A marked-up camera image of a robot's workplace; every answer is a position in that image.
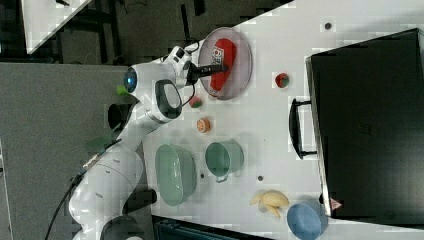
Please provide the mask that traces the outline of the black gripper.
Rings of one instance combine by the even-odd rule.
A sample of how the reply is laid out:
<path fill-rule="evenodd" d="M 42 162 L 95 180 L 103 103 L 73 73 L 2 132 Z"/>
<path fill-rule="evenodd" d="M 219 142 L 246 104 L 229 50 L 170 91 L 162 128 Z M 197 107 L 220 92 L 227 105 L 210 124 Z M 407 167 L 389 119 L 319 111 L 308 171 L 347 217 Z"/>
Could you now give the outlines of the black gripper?
<path fill-rule="evenodd" d="M 226 72 L 226 65 L 207 65 L 198 68 L 195 64 L 189 63 L 186 75 L 186 84 L 195 85 L 200 77 L 212 76 L 216 73 Z"/>

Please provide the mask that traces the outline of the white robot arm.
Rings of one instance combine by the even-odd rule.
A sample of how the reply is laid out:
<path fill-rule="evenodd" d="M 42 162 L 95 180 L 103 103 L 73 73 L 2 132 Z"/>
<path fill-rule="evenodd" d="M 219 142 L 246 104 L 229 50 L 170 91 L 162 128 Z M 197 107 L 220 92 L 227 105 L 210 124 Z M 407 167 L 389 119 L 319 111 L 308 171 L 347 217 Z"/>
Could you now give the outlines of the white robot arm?
<path fill-rule="evenodd" d="M 138 102 L 116 139 L 102 147 L 73 179 L 69 213 L 81 229 L 72 240 L 144 240 L 143 229 L 123 212 L 144 171 L 136 150 L 148 134 L 180 116 L 184 106 L 181 88 L 228 70 L 223 61 L 196 66 L 191 53 L 179 46 L 161 62 L 128 68 L 124 88 Z"/>

